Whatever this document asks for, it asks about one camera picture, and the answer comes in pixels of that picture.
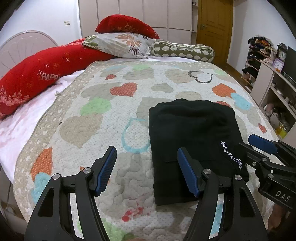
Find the person's right hand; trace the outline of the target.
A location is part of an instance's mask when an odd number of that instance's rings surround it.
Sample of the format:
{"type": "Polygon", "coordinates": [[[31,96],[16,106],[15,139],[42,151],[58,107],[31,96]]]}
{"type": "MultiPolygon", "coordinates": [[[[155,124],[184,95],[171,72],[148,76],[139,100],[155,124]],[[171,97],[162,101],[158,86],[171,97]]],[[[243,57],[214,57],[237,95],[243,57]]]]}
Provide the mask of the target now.
{"type": "Polygon", "coordinates": [[[268,224],[268,231],[271,231],[274,228],[277,228],[281,220],[283,218],[286,218],[290,212],[286,207],[280,206],[278,204],[274,204],[272,213],[270,217],[268,218],[267,224],[268,224]]]}

